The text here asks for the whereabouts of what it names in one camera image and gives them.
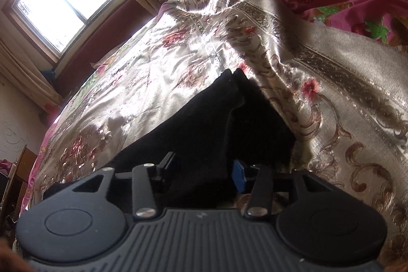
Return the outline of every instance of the metal screw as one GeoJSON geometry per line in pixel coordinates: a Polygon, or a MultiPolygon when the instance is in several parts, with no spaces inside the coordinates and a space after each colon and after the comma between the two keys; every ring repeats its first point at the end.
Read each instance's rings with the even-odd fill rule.
{"type": "Polygon", "coordinates": [[[268,214],[268,210],[261,206],[254,206],[252,208],[249,208],[246,213],[248,213],[252,217],[263,217],[268,214]]]}
{"type": "Polygon", "coordinates": [[[139,218],[150,218],[156,214],[156,210],[153,208],[140,208],[136,211],[136,216],[139,218]]]}

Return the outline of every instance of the wooden window frame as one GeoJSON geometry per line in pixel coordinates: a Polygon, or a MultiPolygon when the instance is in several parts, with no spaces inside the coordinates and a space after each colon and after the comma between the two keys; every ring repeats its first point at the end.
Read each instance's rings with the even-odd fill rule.
{"type": "Polygon", "coordinates": [[[6,17],[11,21],[11,23],[17,28],[17,30],[23,35],[25,39],[44,57],[44,59],[49,62],[54,68],[60,63],[64,56],[71,51],[71,49],[79,48],[76,42],[81,38],[82,35],[91,35],[93,31],[89,31],[89,26],[91,26],[99,16],[101,16],[105,11],[113,12],[115,9],[110,7],[110,4],[115,3],[115,0],[106,0],[89,19],[85,19],[67,0],[66,4],[74,10],[77,17],[84,23],[81,29],[74,35],[70,40],[64,50],[61,52],[57,50],[51,42],[49,42],[38,29],[24,16],[20,9],[17,8],[17,3],[19,0],[7,0],[5,6],[3,7],[3,12],[6,17]]]}

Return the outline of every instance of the ribbed surface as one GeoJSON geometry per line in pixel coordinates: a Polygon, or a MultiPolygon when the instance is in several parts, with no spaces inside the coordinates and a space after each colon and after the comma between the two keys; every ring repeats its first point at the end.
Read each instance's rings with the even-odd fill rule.
{"type": "Polygon", "coordinates": [[[33,266],[40,272],[382,271],[375,262],[334,269],[299,258],[282,246],[270,225],[247,221],[235,210],[168,210],[158,220],[137,223],[122,245],[98,261],[33,266]]]}

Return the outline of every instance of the window mullion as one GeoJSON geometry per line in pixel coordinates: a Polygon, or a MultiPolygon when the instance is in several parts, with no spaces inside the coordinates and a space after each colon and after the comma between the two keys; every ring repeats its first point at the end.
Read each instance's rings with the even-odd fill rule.
{"type": "Polygon", "coordinates": [[[70,2],[68,2],[67,0],[64,0],[64,2],[71,8],[71,10],[74,11],[74,13],[76,14],[76,16],[86,25],[88,23],[88,20],[81,14],[81,12],[79,12],[76,8],[74,8],[70,2]]]}

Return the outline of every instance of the bed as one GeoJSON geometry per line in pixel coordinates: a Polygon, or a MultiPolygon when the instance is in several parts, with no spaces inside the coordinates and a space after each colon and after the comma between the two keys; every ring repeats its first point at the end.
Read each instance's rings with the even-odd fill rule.
{"type": "Polygon", "coordinates": [[[380,262],[408,258],[408,0],[169,0],[48,130],[23,209],[108,163],[225,69],[241,68],[307,168],[382,213],[380,262]]]}

